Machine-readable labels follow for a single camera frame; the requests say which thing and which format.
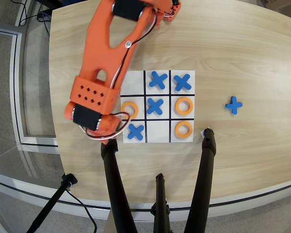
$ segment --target screw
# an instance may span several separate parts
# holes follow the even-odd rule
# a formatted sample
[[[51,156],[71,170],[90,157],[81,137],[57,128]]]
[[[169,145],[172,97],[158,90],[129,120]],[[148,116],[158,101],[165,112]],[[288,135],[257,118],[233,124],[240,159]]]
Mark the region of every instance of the screw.
[[[125,43],[125,47],[126,47],[126,48],[130,48],[130,47],[131,47],[131,41],[126,41],[126,43]]]
[[[144,12],[143,10],[140,12],[138,19],[142,16],[143,12]]]

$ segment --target tic-tac-toe board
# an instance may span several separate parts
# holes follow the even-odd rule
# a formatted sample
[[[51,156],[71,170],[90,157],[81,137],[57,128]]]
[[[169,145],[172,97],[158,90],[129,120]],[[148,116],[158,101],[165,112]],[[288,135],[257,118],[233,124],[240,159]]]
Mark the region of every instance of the tic-tac-toe board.
[[[193,142],[194,70],[127,72],[121,90],[121,111],[131,122],[124,143]]]

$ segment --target black grid line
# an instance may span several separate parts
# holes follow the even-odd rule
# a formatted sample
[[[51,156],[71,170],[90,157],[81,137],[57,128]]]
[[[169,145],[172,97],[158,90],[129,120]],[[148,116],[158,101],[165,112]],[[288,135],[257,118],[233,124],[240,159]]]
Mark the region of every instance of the black grid line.
[[[169,142],[171,142],[171,70],[169,71]]]
[[[149,95],[121,95],[121,97],[154,97],[154,96],[195,96],[195,94],[149,94]]]
[[[146,126],[146,71],[144,70],[144,108],[145,108],[145,143],[147,143],[147,126]]]
[[[146,98],[147,97],[159,97],[159,96],[168,96],[169,97],[169,118],[156,118],[156,119],[147,119],[146,118]],[[169,94],[146,94],[146,71],[144,70],[144,94],[143,95],[120,95],[120,97],[143,97],[144,98],[144,110],[145,110],[145,118],[144,119],[132,119],[130,121],[144,121],[145,122],[145,143],[147,143],[147,121],[169,121],[169,142],[171,142],[171,122],[173,120],[194,120],[194,118],[171,118],[172,104],[171,97],[172,96],[195,96],[195,94],[171,94],[171,70],[169,70]]]
[[[132,119],[130,121],[144,121],[145,119]],[[147,119],[146,121],[172,121],[172,120],[194,120],[194,118],[163,118],[163,119]]]

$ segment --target black pole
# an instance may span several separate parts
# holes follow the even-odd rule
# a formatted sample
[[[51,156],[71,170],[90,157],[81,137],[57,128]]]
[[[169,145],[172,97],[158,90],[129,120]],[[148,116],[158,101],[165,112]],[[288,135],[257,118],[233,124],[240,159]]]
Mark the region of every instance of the black pole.
[[[216,144],[211,129],[205,129],[204,136],[195,191],[184,233],[204,233],[206,229]]]
[[[117,151],[116,139],[109,140],[107,145],[101,144],[101,157],[105,166],[115,227],[117,233],[137,233],[116,162]]]
[[[62,179],[63,179],[61,183],[62,185],[59,187],[59,189],[57,189],[52,198],[47,202],[47,204],[43,207],[39,215],[32,222],[27,233],[35,232],[41,226],[42,222],[48,216],[48,214],[50,213],[56,202],[59,200],[59,198],[62,196],[64,191],[68,187],[71,187],[73,184],[76,184],[78,182],[78,180],[74,177],[73,174],[64,175]]]
[[[156,176],[156,203],[151,208],[154,215],[153,233],[171,233],[169,222],[169,206],[165,196],[165,180],[163,174]]]

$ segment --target white game board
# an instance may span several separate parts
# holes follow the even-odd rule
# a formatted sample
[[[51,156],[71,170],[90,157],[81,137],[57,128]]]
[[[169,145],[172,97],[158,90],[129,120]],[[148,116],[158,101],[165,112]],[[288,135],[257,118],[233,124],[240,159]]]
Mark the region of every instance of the white game board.
[[[157,75],[155,77],[166,77],[161,82],[157,82],[156,85],[151,87],[149,84],[155,81],[152,72],[155,71]],[[179,84],[175,80],[175,76],[178,75],[183,78],[186,74],[190,75],[187,83],[192,87],[190,90],[182,87],[180,91],[176,90],[176,86]],[[139,140],[136,136],[129,139],[128,136],[131,130],[127,127],[123,131],[124,143],[168,143],[168,142],[193,142],[192,134],[187,138],[179,138],[176,135],[176,125],[181,121],[187,121],[194,129],[194,102],[195,96],[195,71],[194,70],[142,70],[142,71],[129,71],[127,72],[121,90],[121,106],[128,101],[132,101],[137,104],[139,112],[135,119],[131,120],[130,124],[135,128],[143,126],[143,130],[139,132],[142,135],[142,140]],[[175,105],[179,98],[189,98],[194,106],[191,113],[188,115],[181,115],[177,112]],[[149,104],[149,98],[154,102],[163,104],[160,105],[162,114],[159,115],[156,111],[149,114],[148,109],[151,107]],[[180,110],[186,111],[188,109],[187,102],[182,102],[179,105]],[[134,114],[133,108],[126,107],[125,111],[131,115]],[[180,133],[187,133],[188,128],[181,126],[179,128]]]

